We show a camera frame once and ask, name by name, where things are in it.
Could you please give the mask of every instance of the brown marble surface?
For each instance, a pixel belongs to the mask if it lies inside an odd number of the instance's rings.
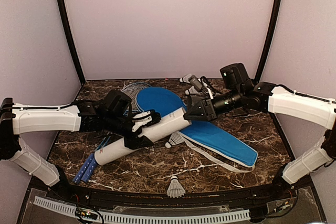
[[[80,91],[78,99],[102,99],[111,89],[120,90],[137,81],[139,80],[88,81]],[[189,88],[188,84],[180,84],[174,79],[140,81],[154,87],[170,89],[182,100],[186,100],[184,91]],[[222,80],[212,80],[212,83],[215,88],[223,91]],[[248,116],[229,116],[221,115],[219,120],[213,123],[258,152],[255,169],[250,173],[230,172],[191,150],[185,143],[167,149],[164,146],[167,137],[156,142],[153,147],[143,148],[110,164],[98,166],[89,183],[81,182],[80,186],[133,193],[165,193],[172,175],[178,176],[187,193],[246,188],[270,183],[278,168],[290,161],[272,119],[268,114],[254,111],[250,111]],[[62,167],[68,179],[72,180],[88,155],[101,142],[101,139],[95,138],[97,135],[96,132],[60,132],[49,161]],[[206,151],[239,169],[248,169]]]

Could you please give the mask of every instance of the white strap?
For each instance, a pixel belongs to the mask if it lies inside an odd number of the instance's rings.
[[[236,167],[233,167],[232,165],[226,164],[223,161],[220,161],[219,159],[216,159],[215,157],[211,156],[208,152],[205,152],[203,150],[201,150],[200,148],[196,147],[195,145],[193,145],[191,142],[189,142],[186,138],[184,140],[184,142],[186,143],[186,145],[188,147],[190,147],[191,149],[193,149],[194,151],[202,154],[203,156],[205,156],[208,160],[214,162],[217,165],[220,165],[221,167],[234,172],[234,173],[249,173],[252,172],[255,168],[255,166],[252,167],[252,170],[239,170]]]

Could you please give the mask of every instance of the racket handle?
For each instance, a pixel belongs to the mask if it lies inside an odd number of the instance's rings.
[[[81,181],[87,183],[89,179],[91,178],[93,172],[95,171],[97,165],[98,163],[96,162],[96,159],[93,158],[88,169],[85,171],[84,175],[82,176]]]
[[[85,171],[88,169],[91,161],[95,158],[94,153],[91,153],[89,157],[85,160],[85,163],[82,165],[80,168],[79,172],[76,174],[76,176],[73,178],[72,182],[75,183],[76,185],[79,184],[80,179],[84,175]]]

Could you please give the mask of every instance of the blue racket cover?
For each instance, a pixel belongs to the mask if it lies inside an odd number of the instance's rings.
[[[160,113],[161,117],[180,107],[186,109],[177,94],[160,87],[141,90],[136,97],[136,103],[140,110],[154,109]],[[193,121],[192,125],[180,132],[186,138],[243,166],[253,167],[257,160],[258,153],[254,149],[212,123]]]

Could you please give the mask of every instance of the shuttlecock cork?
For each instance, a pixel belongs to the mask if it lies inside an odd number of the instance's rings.
[[[170,185],[167,190],[167,195],[171,198],[180,198],[185,194],[184,188],[179,183],[176,176],[170,178]]]
[[[177,145],[177,144],[181,144],[184,142],[184,137],[179,135],[178,133],[174,132],[168,142],[165,144],[166,148],[171,148],[172,145]]]

